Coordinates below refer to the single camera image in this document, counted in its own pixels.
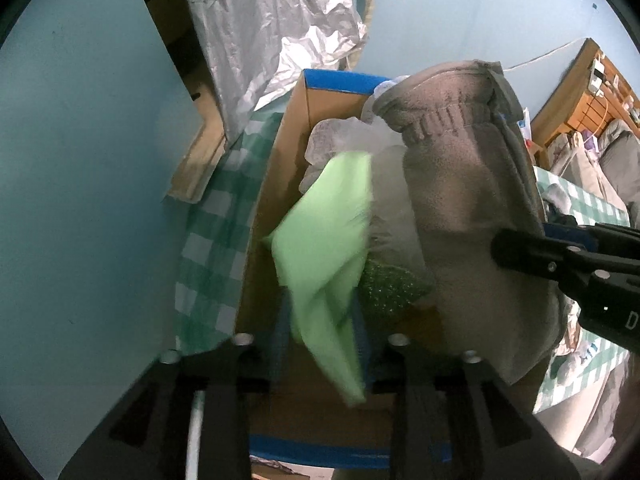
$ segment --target green cloth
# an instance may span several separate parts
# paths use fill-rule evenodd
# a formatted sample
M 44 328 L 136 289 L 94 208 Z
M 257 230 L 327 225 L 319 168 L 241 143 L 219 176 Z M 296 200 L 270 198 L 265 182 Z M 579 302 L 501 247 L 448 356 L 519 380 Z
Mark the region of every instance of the green cloth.
M 367 258 L 370 155 L 336 155 L 271 234 L 278 281 L 291 296 L 291 333 L 347 404 L 364 400 L 351 298 Z

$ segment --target light blue panel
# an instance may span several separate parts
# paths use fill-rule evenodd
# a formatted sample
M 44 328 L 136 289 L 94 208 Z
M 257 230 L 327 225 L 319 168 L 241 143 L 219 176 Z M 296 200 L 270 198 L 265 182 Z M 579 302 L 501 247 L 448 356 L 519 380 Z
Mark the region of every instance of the light blue panel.
M 201 119 L 142 0 L 33 0 L 0 74 L 0 413 L 53 479 L 172 332 Z
M 463 59 L 508 68 L 586 37 L 640 89 L 640 55 L 605 0 L 374 0 L 370 39 L 356 69 L 396 77 Z M 507 72 L 532 117 L 579 48 L 577 42 Z

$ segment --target green checkered tablecloth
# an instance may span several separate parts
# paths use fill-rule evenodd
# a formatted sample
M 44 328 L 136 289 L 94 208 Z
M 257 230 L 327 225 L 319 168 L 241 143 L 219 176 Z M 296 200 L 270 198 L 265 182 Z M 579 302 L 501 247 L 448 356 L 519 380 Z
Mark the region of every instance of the green checkered tablecloth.
M 629 217 L 626 211 L 613 207 L 611 204 L 604 202 L 604 200 L 591 193 L 587 193 L 581 187 L 575 186 L 564 178 L 560 178 L 541 168 L 534 168 L 534 170 L 540 192 L 543 192 L 552 183 L 556 183 L 568 193 L 571 197 L 571 215 L 575 216 L 578 224 L 594 225 L 596 222 L 602 222 L 623 226 L 629 225 Z M 567 356 L 551 359 L 546 370 L 545 380 L 538 392 L 534 413 L 546 410 L 558 402 L 581 392 L 590 384 L 606 376 L 611 369 L 628 357 L 627 350 L 594 333 L 583 330 L 582 337 L 590 342 L 595 342 L 600 350 L 580 376 L 568 386 L 560 386 L 558 385 L 558 380 L 556 380 L 558 368 L 567 359 Z
M 234 331 L 255 205 L 282 113 L 255 112 L 187 221 L 175 285 L 176 348 L 215 348 Z

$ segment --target metal bolt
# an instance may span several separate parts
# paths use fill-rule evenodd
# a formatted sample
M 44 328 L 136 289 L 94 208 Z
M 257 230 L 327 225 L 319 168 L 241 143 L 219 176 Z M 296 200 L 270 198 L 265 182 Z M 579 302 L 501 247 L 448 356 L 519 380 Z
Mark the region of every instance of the metal bolt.
M 249 346 L 254 342 L 254 336 L 251 334 L 239 333 L 234 336 L 234 345 Z
M 611 275 L 606 270 L 602 270 L 602 269 L 594 270 L 593 273 L 596 276 L 598 276 L 601 280 L 608 280 L 611 277 Z
M 407 346 L 411 342 L 404 334 L 392 334 L 387 340 L 391 346 Z
M 177 350 L 166 350 L 160 354 L 158 359 L 163 365 L 175 365 L 182 359 L 182 355 Z
M 482 358 L 478 356 L 475 350 L 467 350 L 462 354 L 462 360 L 465 363 L 473 365 L 482 361 Z

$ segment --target blue trim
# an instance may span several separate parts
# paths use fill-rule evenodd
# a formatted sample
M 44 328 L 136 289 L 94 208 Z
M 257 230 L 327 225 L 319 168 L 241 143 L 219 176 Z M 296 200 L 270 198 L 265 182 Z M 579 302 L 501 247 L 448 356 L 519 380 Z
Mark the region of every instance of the blue trim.
M 314 467 L 339 469 L 388 469 L 388 449 L 358 449 L 355 447 L 331 447 L 303 444 L 270 436 L 249 436 L 250 453 L 267 460 L 289 462 Z M 443 462 L 451 461 L 450 444 L 442 444 Z
M 349 94 L 373 94 L 373 89 L 380 83 L 388 81 L 387 77 L 344 72 L 342 70 L 305 70 L 306 87 L 314 90 L 333 90 Z

